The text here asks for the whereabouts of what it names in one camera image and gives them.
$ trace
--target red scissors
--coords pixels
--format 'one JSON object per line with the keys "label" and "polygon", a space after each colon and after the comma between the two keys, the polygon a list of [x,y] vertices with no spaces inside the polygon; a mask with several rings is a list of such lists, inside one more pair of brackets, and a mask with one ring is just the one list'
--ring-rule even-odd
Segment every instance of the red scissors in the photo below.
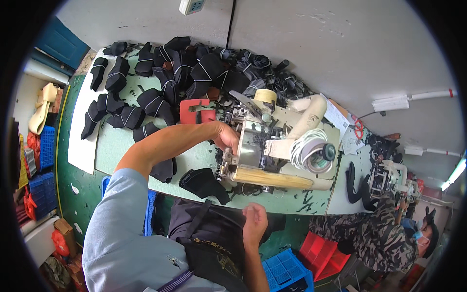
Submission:
{"label": "red scissors", "polygon": [[358,139],[363,139],[363,123],[360,120],[355,121],[355,136]]}

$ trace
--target worktable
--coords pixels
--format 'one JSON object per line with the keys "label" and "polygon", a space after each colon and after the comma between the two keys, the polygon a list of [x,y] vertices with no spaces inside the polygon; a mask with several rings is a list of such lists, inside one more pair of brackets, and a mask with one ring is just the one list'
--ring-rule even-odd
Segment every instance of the worktable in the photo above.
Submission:
{"label": "worktable", "polygon": [[[136,99],[142,93],[139,86],[144,90],[148,90],[150,88],[156,88],[158,90],[161,89],[161,84],[155,76],[147,78],[138,76],[134,73],[134,67],[138,61],[137,51],[138,50],[130,52],[127,57],[130,66],[129,75],[127,76],[127,85],[119,92],[121,99],[125,99],[128,104],[135,106],[139,106]],[[102,81],[103,84],[106,81],[106,76],[110,69],[111,68],[106,69],[104,80]],[[80,99],[81,95],[86,95],[90,91],[89,87],[86,87],[85,80],[78,99]],[[94,131],[94,135],[99,131],[95,151],[94,168],[111,175],[121,157],[131,147],[131,145],[134,144],[134,141],[132,131],[130,129],[113,128],[105,122],[107,117],[102,119],[100,125],[98,124]],[[146,116],[142,125],[145,125],[150,121],[154,122],[158,128],[166,127],[163,119],[148,116]],[[235,195],[233,200],[227,203],[227,207],[244,208],[249,202],[256,202],[265,206],[268,212],[283,214],[324,215],[362,212],[364,211],[364,208],[360,201],[355,204],[350,204],[347,200],[345,171],[348,168],[349,162],[354,161],[356,166],[355,184],[356,188],[358,188],[357,184],[359,183],[360,174],[357,173],[357,170],[361,170],[362,174],[369,174],[371,167],[369,163],[369,150],[365,150],[365,147],[361,148],[358,156],[343,156],[340,165],[336,168],[337,173],[335,176],[337,180],[335,181],[335,186],[330,190],[303,191],[298,189],[288,189],[286,192],[275,190],[274,194],[263,192],[258,196],[244,196],[239,194]],[[178,182],[190,169],[215,167],[215,154],[215,145],[210,145],[209,142],[202,142],[196,145],[192,149],[176,157],[177,173],[169,184],[162,183],[153,177],[149,177],[149,189],[193,201],[204,201],[205,199],[200,199],[193,193],[179,187]],[[231,187],[226,185],[225,182],[222,182],[222,184],[228,190]],[[214,196],[209,196],[207,199],[210,199],[216,205],[220,205]]]}

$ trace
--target apron strap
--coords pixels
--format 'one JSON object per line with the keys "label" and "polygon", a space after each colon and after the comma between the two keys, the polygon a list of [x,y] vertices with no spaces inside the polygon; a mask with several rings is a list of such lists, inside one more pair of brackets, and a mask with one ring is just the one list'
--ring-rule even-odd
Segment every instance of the apron strap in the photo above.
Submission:
{"label": "apron strap", "polygon": [[173,279],[172,281],[166,283],[164,286],[157,289],[157,292],[171,292],[177,290],[181,285],[183,285],[189,278],[193,276],[193,273],[190,270],[186,270],[181,275]]}
{"label": "apron strap", "polygon": [[201,209],[198,211],[198,214],[196,214],[195,218],[193,218],[190,225],[188,226],[188,229],[185,232],[185,236],[184,236],[185,238],[190,239],[190,237],[193,235],[193,233],[196,231],[199,224],[201,223],[201,220],[206,215],[206,212],[211,206],[211,204],[212,204],[212,201],[208,199],[204,202],[204,204],[201,206]]}

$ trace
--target light blue shirt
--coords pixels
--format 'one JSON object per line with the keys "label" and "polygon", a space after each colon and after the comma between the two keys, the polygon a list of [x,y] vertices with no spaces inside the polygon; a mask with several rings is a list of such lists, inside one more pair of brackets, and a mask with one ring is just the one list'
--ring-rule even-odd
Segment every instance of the light blue shirt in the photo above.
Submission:
{"label": "light blue shirt", "polygon": [[[188,269],[183,245],[142,235],[147,194],[148,181],[137,171],[121,169],[112,175],[85,235],[82,263],[89,291],[157,290]],[[177,290],[187,291],[225,288],[192,276]]]}

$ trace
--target floor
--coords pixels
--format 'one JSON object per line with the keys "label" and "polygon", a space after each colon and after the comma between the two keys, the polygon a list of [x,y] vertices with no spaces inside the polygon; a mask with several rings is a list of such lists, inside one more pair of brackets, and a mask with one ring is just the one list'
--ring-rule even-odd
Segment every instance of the floor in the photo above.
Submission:
{"label": "floor", "polygon": [[[108,175],[97,170],[94,171],[93,175],[90,175],[67,162],[71,118],[85,73],[91,64],[89,60],[93,58],[92,54],[93,52],[84,58],[85,64],[70,79],[69,88],[65,88],[65,92],[68,92],[62,109],[63,115],[61,118],[59,115],[60,120],[57,121],[59,130],[57,134],[56,174],[60,211],[63,217],[74,227],[75,238],[80,245],[84,242],[84,234],[92,213],[101,200],[101,180]],[[75,193],[72,186],[77,188],[79,193]],[[161,222],[165,232],[167,232],[170,221],[172,202],[173,197],[167,195],[156,205],[156,220]],[[299,250],[308,232],[308,219],[309,216],[307,215],[286,215],[285,230],[274,232],[260,247],[262,259],[268,259],[287,248]],[[362,265],[357,269],[357,272],[364,277],[370,273],[370,270]],[[337,291],[338,287],[330,282],[336,276],[316,282],[316,291]],[[348,281],[349,283],[354,282],[354,285],[356,284],[353,279]]]}

